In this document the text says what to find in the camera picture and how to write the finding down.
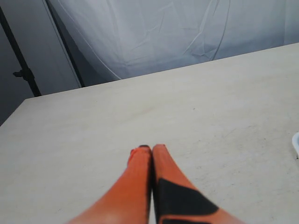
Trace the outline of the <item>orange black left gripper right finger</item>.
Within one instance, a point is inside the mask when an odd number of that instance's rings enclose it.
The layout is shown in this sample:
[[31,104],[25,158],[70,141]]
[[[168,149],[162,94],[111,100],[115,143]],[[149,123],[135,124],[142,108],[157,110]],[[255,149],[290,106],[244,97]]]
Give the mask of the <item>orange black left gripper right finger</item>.
[[157,224],[243,224],[206,198],[184,175],[164,144],[152,149]]

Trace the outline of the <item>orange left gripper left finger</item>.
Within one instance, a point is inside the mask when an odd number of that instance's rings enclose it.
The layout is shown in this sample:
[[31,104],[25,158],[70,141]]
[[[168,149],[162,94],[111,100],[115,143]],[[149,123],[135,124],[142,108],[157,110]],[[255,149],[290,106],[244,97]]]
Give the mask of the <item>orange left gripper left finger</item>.
[[150,214],[151,149],[130,152],[127,168],[116,183],[70,224],[147,224]]

